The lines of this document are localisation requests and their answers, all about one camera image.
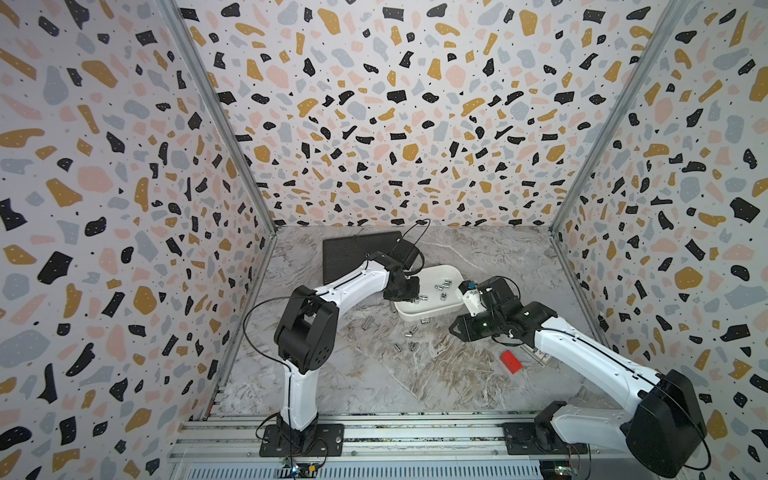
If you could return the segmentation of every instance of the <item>red block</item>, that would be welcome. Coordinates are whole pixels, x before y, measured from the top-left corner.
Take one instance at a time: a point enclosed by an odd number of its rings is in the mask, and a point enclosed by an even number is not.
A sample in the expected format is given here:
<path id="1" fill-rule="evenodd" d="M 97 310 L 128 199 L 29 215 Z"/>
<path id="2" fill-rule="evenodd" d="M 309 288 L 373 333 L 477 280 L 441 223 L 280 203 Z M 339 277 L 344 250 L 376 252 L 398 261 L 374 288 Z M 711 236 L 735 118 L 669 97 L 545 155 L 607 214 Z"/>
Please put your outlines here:
<path id="1" fill-rule="evenodd" d="M 504 365 L 507 366 L 507 368 L 509 369 L 510 372 L 512 372 L 513 375 L 519 372 L 523 368 L 523 365 L 522 363 L 520 363 L 520 360 L 515 358 L 515 356 L 512 355 L 512 352 L 510 352 L 509 350 L 502 353 L 501 359 Z"/>

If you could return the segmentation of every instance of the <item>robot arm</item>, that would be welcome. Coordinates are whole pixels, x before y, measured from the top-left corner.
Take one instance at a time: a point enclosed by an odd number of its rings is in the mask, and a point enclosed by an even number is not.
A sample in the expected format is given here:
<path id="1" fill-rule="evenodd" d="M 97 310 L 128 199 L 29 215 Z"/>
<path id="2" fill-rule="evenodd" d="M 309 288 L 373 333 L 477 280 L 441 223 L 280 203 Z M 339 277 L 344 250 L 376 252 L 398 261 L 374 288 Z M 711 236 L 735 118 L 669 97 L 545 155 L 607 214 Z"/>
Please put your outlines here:
<path id="1" fill-rule="evenodd" d="M 587 443 L 630 452 L 652 472 L 671 478 L 707 434 L 693 385 L 683 374 L 661 375 L 624 358 L 538 302 L 522 306 L 501 277 L 466 281 L 459 289 L 469 313 L 456 318 L 451 334 L 465 342 L 498 335 L 519 339 L 575 369 L 621 406 L 582 409 L 553 402 L 535 420 L 540 445 Z"/>

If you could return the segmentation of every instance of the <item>white tray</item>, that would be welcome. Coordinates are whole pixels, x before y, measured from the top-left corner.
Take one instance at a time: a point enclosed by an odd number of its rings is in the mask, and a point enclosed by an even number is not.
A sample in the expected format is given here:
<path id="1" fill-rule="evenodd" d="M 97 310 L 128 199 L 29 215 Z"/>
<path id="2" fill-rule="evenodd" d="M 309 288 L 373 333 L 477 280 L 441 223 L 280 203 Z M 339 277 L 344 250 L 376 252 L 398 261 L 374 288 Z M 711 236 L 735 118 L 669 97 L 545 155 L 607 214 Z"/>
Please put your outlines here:
<path id="1" fill-rule="evenodd" d="M 450 265 L 437 265 L 425 268 L 419 272 L 419 294 L 426 295 L 427 300 L 413 302 L 395 302 L 395 309 L 405 322 L 416 322 L 433 316 L 455 312 L 464 306 L 458 285 L 464 281 L 461 273 Z M 443 280 L 451 280 L 451 286 L 437 290 L 435 285 L 442 285 Z M 445 300 L 440 300 L 440 294 L 445 292 Z"/>

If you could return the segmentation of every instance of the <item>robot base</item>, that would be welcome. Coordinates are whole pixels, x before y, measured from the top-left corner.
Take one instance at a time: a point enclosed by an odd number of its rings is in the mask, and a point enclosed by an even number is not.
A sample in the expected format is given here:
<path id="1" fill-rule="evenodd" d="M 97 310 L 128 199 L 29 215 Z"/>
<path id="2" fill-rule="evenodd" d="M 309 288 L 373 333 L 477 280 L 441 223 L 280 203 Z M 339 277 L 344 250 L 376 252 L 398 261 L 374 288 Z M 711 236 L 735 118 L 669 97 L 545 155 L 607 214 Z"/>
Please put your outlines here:
<path id="1" fill-rule="evenodd" d="M 339 457 L 344 440 L 341 423 L 317 423 L 317 417 L 303 431 L 290 429 L 280 415 L 277 424 L 264 430 L 259 457 Z"/>

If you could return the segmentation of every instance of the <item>black mounting plate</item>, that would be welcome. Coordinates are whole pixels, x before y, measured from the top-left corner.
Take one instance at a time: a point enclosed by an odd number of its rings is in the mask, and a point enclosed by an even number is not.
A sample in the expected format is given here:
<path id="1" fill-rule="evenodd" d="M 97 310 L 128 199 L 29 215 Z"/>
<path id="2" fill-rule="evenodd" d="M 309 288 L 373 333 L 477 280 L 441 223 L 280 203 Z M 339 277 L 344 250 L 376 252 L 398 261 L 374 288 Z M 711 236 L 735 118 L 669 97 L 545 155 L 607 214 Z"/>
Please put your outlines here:
<path id="1" fill-rule="evenodd" d="M 540 449 L 536 445 L 536 432 L 533 422 L 502 423 L 504 443 L 507 445 L 507 455 L 568 455 L 568 445 L 558 438 L 553 450 Z M 588 454 L 586 443 L 574 443 L 571 454 Z"/>
<path id="2" fill-rule="evenodd" d="M 344 445 L 344 424 L 342 423 L 321 423 L 317 426 L 315 442 L 312 448 L 302 457 L 340 457 L 342 446 Z M 280 428 L 277 425 L 268 425 L 264 429 L 264 440 L 261 442 L 259 457 L 279 458 L 285 457 L 290 452 L 288 439 L 280 434 Z"/>

